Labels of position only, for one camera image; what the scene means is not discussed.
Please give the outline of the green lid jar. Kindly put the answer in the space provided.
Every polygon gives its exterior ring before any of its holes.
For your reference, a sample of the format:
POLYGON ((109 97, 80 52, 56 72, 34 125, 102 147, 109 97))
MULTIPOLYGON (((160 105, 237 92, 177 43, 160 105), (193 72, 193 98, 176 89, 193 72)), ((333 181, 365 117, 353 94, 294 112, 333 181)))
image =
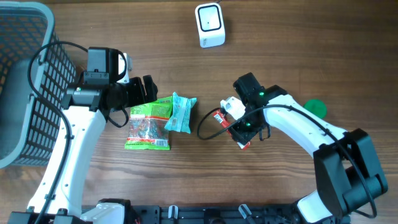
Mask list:
POLYGON ((321 100, 308 100, 303 107, 321 119, 323 119, 327 115, 326 104, 324 104, 324 102, 322 102, 321 100))

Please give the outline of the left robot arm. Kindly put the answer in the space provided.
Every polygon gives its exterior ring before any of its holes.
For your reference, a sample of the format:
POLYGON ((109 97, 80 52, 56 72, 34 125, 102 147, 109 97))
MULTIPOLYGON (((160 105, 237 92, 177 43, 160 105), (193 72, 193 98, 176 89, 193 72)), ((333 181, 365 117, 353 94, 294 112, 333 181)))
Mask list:
POLYGON ((43 108, 35 108, 34 147, 52 149, 43 179, 24 212, 11 212, 9 223, 135 223, 138 215, 129 200, 105 198, 82 211, 84 183, 94 147, 112 111, 125 111, 157 100, 158 89, 150 75, 120 81, 124 54, 105 47, 87 49, 88 66, 55 106, 35 92, 43 108))

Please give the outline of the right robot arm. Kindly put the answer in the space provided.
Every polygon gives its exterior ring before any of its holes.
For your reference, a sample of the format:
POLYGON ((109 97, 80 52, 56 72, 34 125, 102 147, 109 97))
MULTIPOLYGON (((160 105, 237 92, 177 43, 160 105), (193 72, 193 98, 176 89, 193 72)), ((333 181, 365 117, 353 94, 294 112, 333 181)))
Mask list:
POLYGON ((388 183, 373 140, 362 129, 347 131, 336 127, 300 106, 283 88, 265 88, 252 73, 233 84, 238 100, 226 110, 235 122, 231 134, 247 144, 263 129, 281 130, 313 159, 317 188, 296 203, 306 223, 358 213, 367 203, 377 215, 375 199, 388 191, 388 183))

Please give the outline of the red stick sachet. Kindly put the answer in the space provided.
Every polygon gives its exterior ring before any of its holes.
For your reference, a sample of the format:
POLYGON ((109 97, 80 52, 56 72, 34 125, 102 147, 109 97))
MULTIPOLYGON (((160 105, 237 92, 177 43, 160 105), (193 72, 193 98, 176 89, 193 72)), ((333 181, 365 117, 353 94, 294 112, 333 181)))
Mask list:
MULTIPOLYGON (((226 115, 223 114, 221 112, 221 110, 216 110, 213 113, 213 117, 217 120, 217 122, 220 123, 220 125, 222 125, 222 127, 226 128, 227 126, 229 126, 231 123, 226 119, 226 115)), ((249 146, 250 146, 250 142, 246 143, 246 144, 242 144, 240 142, 238 142, 237 140, 234 140, 235 143, 240 147, 241 150, 246 150, 249 146)))

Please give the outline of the grey plastic mesh basket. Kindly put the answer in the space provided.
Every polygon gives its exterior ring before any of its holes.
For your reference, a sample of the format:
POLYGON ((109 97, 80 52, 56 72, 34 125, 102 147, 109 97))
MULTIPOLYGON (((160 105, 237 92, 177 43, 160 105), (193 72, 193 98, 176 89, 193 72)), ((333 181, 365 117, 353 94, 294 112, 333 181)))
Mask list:
POLYGON ((46 166, 60 117, 32 91, 59 106, 76 67, 59 45, 52 11, 39 2, 1 2, 1 167, 46 166))

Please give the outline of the green snack bag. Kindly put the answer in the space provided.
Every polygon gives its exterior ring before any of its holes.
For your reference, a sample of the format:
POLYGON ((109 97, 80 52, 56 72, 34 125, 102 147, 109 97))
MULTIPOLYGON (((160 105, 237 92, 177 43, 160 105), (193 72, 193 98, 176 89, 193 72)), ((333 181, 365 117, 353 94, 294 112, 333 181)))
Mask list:
POLYGON ((128 150, 170 150, 169 131, 165 125, 172 113, 172 97, 134 106, 130 110, 128 150))

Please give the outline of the teal wrapper packet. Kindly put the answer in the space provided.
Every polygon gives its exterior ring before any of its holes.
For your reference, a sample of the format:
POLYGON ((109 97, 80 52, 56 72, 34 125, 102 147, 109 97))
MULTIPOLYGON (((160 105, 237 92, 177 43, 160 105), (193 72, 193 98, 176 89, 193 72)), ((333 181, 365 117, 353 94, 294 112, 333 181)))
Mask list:
POLYGON ((176 92, 173 93, 172 99, 172 115, 167 121, 165 129, 190 134, 190 114, 197 99, 178 96, 176 92))

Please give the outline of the white barcode scanner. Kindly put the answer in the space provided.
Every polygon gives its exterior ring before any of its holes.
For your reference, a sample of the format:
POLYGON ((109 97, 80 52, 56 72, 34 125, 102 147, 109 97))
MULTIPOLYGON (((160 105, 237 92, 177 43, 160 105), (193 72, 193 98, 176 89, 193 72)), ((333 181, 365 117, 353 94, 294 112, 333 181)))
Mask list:
POLYGON ((201 48, 223 45, 226 39, 223 13, 216 2, 198 5, 195 8, 198 35, 201 48))

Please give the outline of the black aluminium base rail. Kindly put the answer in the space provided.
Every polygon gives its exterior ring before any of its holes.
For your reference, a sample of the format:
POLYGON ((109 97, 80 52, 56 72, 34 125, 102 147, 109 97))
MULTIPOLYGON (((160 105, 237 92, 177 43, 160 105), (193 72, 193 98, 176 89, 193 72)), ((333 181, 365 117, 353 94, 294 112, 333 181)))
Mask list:
POLYGON ((234 207, 160 207, 137 205, 126 208, 120 203, 101 202, 91 210, 84 210, 78 218, 67 223, 306 223, 294 204, 273 204, 253 207, 242 204, 234 207))

